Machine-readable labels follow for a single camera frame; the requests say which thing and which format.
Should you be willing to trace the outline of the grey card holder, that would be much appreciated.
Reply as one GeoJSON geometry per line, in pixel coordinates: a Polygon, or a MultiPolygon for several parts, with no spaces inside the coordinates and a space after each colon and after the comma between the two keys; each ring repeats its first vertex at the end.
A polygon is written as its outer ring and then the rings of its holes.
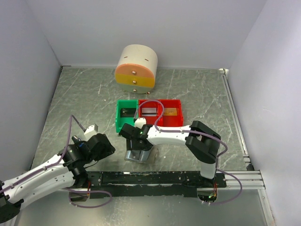
{"type": "Polygon", "coordinates": [[[125,161],[136,162],[140,164],[153,164],[158,154],[157,148],[148,151],[130,150],[126,151],[125,161]]]}

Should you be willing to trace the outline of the green plastic bin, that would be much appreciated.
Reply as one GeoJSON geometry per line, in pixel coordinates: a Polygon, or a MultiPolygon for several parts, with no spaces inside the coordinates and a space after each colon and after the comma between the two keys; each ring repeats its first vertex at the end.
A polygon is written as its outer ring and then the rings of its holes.
{"type": "Polygon", "coordinates": [[[115,128],[119,133],[125,123],[134,126],[134,115],[138,108],[138,100],[118,100],[116,106],[115,128]]]}

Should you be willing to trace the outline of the red double plastic bin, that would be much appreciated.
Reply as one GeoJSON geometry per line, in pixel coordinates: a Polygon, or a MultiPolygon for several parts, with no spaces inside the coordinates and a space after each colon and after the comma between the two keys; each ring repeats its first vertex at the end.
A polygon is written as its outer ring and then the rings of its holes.
{"type": "MultiPolygon", "coordinates": [[[[179,99],[158,99],[164,106],[164,113],[157,125],[162,127],[183,126],[184,119],[182,104],[179,99]]],[[[162,106],[158,102],[151,101],[143,104],[138,111],[140,118],[145,118],[147,124],[155,124],[162,113],[162,106]]]]}

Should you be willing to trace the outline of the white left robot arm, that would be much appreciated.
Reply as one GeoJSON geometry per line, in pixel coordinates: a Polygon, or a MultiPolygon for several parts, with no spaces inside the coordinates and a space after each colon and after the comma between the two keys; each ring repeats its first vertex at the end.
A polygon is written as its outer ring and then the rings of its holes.
{"type": "Polygon", "coordinates": [[[88,183],[85,165],[115,152],[105,134],[84,141],[72,137],[73,144],[34,169],[0,184],[0,221],[7,222],[32,202],[65,188],[82,188],[88,183]]]}

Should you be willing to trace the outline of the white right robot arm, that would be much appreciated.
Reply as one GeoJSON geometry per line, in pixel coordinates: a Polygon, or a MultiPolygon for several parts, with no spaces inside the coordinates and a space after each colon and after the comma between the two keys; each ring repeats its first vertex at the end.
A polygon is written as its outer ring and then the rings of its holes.
{"type": "Polygon", "coordinates": [[[125,123],[119,135],[127,142],[127,161],[147,163],[154,146],[182,145],[201,162],[201,185],[210,187],[216,181],[216,162],[221,137],[200,121],[193,121],[191,125],[182,127],[144,124],[139,128],[125,123]]]}

